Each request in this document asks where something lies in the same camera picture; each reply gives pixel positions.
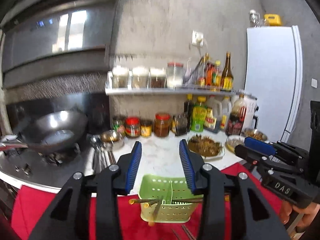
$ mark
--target red lid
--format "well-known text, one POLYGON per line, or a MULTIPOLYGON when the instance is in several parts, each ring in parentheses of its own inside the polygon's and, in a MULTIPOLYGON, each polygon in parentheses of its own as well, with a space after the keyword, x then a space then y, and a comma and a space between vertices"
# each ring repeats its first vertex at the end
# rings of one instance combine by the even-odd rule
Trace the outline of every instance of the red lid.
POLYGON ((127 125, 136 125, 136 124, 139 124, 139 122, 140 122, 140 119, 135 116, 130 116, 125 120, 125 123, 127 125))
POLYGON ((156 113, 156 119, 167 121, 170 119, 170 115, 168 113, 159 112, 156 113))
POLYGON ((183 67, 183 63, 178 63, 178 62, 169 62, 167 64, 168 67, 183 67))

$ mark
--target stove top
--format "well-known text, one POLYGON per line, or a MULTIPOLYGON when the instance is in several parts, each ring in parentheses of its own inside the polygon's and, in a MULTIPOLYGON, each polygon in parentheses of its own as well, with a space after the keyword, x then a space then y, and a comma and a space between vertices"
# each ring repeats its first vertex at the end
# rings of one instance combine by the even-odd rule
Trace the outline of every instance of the stove top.
POLYGON ((0 155, 0 171, 31 183, 62 187, 74 172, 84 172, 90 150, 86 134, 74 147, 47 155, 29 148, 12 149, 0 155))

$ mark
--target refrigerator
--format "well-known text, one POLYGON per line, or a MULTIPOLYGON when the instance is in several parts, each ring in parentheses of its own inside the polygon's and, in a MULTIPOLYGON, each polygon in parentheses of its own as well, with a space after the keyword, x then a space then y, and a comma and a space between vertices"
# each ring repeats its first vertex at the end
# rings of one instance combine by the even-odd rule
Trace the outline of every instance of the refrigerator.
POLYGON ((248 28, 247 46, 244 91, 258 99, 257 129, 269 141, 287 142, 295 128, 302 87, 299 28, 248 28))

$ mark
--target white countertop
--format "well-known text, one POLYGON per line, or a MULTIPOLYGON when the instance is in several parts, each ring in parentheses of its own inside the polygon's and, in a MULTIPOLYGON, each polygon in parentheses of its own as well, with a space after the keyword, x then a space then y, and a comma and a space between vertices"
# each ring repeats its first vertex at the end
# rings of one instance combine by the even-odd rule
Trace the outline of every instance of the white countertop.
MULTIPOLYGON (((189 132, 187 135, 175 137, 172 132, 169 133, 169 136, 166 138, 157 138, 153 134, 150 138, 138 138, 138 139, 128 139, 125 138, 124 147, 120 150, 114 151, 114 156, 116 161, 118 161, 119 157, 123 154, 130 153, 132 147, 136 140, 142 143, 142 158, 140 161, 139 170, 137 173, 137 177, 135 180, 135 184, 133 190, 130 194, 137 194, 140 189, 140 184, 142 181, 142 177, 145 174, 153 174, 157 176, 163 177, 184 177, 182 164, 179 157, 179 142, 182 139, 188 139, 191 136, 195 135, 195 132, 189 132)), ((227 140, 227 136, 224 132, 220 131, 218 134, 213 134, 208 131, 203 131, 200 133, 205 136, 210 136, 212 139, 216 141, 222 142, 223 146, 225 141, 227 140)), ((234 153, 230 152, 226 147, 225 155, 222 159, 219 160, 205 160, 206 163, 210 163, 215 166, 219 170, 223 170, 242 159, 237 157, 234 153)), ((85 164, 84 175, 88 176, 93 173, 92 170, 92 158, 93 158, 93 149, 89 153, 91 156, 88 158, 87 163, 85 164)), ((59 188, 41 186, 37 184, 33 184, 27 181, 19 180, 17 178, 13 178, 8 176, 7 174, 0 171, 0 179, 7 182, 8 184, 21 188, 22 185, 26 185, 32 188, 36 188, 39 190, 57 193, 59 192, 59 188)))

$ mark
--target green utensil holder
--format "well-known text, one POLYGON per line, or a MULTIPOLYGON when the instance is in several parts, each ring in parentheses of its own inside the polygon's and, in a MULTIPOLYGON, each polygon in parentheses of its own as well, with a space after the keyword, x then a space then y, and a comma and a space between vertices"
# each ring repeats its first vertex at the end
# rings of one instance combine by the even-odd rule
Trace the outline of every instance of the green utensil holder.
POLYGON ((197 203, 172 204, 178 199, 195 198, 188 189, 185 178, 167 178, 154 175, 144 175, 139 191, 140 199, 153 199, 163 197, 162 204, 156 219, 152 215, 157 204, 144 207, 141 203, 141 218, 147 222, 156 223, 185 223, 189 221, 197 203))

